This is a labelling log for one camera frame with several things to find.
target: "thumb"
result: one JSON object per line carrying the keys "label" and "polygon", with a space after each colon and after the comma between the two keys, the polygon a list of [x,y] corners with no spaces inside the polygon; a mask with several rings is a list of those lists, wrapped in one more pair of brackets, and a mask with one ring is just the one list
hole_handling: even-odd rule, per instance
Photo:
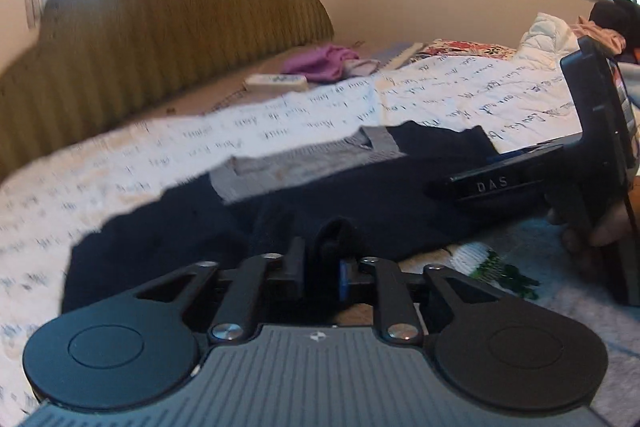
{"label": "thumb", "polygon": [[607,211],[596,225],[589,237],[589,243],[592,247],[604,247],[615,243],[629,233],[631,233],[631,222],[626,213],[624,202],[619,201]]}

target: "white sheet with handwriting print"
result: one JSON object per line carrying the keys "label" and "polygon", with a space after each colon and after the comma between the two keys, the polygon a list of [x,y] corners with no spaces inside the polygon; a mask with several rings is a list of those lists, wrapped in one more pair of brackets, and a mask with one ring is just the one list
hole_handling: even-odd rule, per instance
{"label": "white sheet with handwriting print", "polygon": [[9,178],[0,188],[0,425],[12,427],[36,407],[22,349],[58,313],[70,248],[83,235],[229,156],[263,156],[407,120],[454,130],[482,125],[499,152],[580,131],[558,69],[433,57],[266,103],[134,124]]}

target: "headboard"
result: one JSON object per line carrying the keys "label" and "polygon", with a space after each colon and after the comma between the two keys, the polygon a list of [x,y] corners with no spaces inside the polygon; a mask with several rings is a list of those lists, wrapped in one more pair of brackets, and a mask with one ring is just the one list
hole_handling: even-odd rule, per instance
{"label": "headboard", "polygon": [[0,180],[169,94],[330,38],[319,0],[48,0],[0,76]]}

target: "silver bolt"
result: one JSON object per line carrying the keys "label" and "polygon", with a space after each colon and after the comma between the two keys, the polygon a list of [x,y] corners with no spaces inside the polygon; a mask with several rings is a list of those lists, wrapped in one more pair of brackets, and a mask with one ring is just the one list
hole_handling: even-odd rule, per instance
{"label": "silver bolt", "polygon": [[389,326],[386,332],[392,339],[410,341],[418,335],[418,328],[411,324],[400,323]]}
{"label": "silver bolt", "polygon": [[239,324],[217,324],[211,328],[211,334],[220,341],[234,341],[240,337],[244,331]]}

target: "purple garment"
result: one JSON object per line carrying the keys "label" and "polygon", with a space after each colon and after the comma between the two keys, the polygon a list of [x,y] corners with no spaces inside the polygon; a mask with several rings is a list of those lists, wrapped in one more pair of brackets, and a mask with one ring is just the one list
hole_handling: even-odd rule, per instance
{"label": "purple garment", "polygon": [[344,61],[360,58],[349,49],[329,44],[287,60],[283,74],[304,74],[309,82],[337,82],[344,72]]}

